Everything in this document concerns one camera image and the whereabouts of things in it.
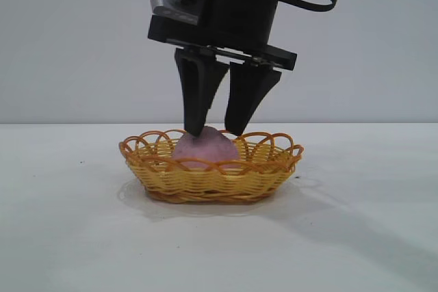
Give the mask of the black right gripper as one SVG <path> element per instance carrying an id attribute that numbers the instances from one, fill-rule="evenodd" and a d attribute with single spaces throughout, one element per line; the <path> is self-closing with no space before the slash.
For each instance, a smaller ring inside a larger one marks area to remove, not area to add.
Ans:
<path id="1" fill-rule="evenodd" d="M 150 0 L 151 40 L 199 48 L 215 48 L 223 56 L 253 58 L 263 64 L 293 70 L 297 55 L 268 44 L 279 0 Z M 175 50 L 183 95 L 184 129 L 198 137 L 216 92 L 229 70 L 213 55 Z M 254 112 L 280 81 L 271 66 L 230 65 L 229 102 L 225 129 L 243 134 Z"/>

